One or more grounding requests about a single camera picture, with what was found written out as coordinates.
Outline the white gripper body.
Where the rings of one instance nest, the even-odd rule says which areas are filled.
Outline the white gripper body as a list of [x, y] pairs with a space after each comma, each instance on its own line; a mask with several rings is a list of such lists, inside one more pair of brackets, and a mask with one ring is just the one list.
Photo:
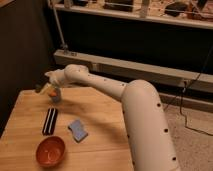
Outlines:
[[61, 86], [67, 84], [67, 80], [64, 75], [64, 71], [61, 69], [57, 69], [54, 71], [48, 71], [45, 73], [45, 76], [49, 78], [49, 82], [53, 86], [61, 87]]

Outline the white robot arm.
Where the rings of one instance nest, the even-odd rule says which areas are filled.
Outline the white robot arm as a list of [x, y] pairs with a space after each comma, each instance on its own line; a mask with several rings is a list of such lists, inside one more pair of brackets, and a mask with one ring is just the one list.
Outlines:
[[134, 171], [181, 171], [161, 99], [151, 83], [125, 83], [75, 64], [45, 75], [53, 86], [86, 84], [121, 103]]

